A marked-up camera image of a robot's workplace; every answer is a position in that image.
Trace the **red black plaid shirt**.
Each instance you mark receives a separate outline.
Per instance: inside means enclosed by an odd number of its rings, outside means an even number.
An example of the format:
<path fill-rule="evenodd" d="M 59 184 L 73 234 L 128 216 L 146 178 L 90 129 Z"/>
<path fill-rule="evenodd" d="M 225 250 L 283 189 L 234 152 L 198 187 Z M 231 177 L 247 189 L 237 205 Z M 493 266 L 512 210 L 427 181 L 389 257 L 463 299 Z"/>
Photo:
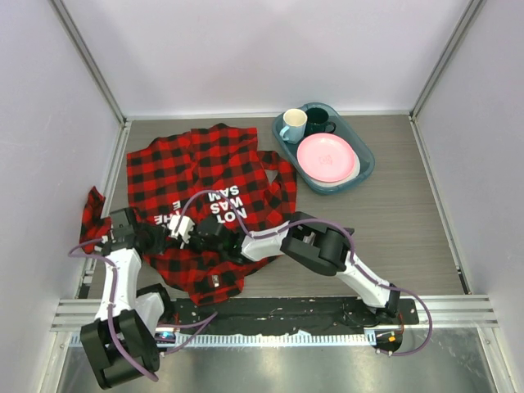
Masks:
<path fill-rule="evenodd" d="M 195 223 L 213 217 L 236 233 L 262 231 L 296 210 L 296 171 L 276 151 L 258 148 L 257 131 L 216 124 L 156 138 L 127 155 L 129 206 L 140 223 L 166 226 L 185 213 Z M 145 257 L 165 283 L 196 305 L 240 294 L 244 278 L 272 262 L 238 265 L 215 252 L 170 247 Z"/>

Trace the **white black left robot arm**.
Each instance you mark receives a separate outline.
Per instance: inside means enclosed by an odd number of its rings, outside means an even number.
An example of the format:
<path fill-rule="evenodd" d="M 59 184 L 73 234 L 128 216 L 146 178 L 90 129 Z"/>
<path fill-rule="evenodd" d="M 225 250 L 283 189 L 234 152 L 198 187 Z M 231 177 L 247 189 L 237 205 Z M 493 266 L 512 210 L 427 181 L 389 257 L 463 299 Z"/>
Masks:
<path fill-rule="evenodd" d="M 140 224 L 132 208 L 110 213 L 111 230 L 95 258 L 106 264 L 106 281 L 94 320 L 80 341 L 98 385 L 111 389 L 138 377 L 156 382 L 160 352 L 156 326 L 168 325 L 174 306 L 159 287 L 139 290 L 138 273 L 148 251 L 161 251 L 162 227 Z"/>

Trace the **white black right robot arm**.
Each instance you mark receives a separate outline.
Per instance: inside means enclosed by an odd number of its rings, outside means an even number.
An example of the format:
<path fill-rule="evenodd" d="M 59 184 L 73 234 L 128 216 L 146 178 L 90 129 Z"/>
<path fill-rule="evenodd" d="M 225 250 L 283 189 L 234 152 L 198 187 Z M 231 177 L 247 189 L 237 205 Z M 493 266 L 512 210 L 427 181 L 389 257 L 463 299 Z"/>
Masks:
<path fill-rule="evenodd" d="M 234 232 L 209 217 L 188 232 L 188 245 L 242 267 L 286 255 L 316 274 L 340 279 L 359 295 L 374 320 L 389 323 L 399 315 L 400 293 L 362 262 L 350 237 L 348 228 L 297 212 L 277 227 L 248 233 Z"/>

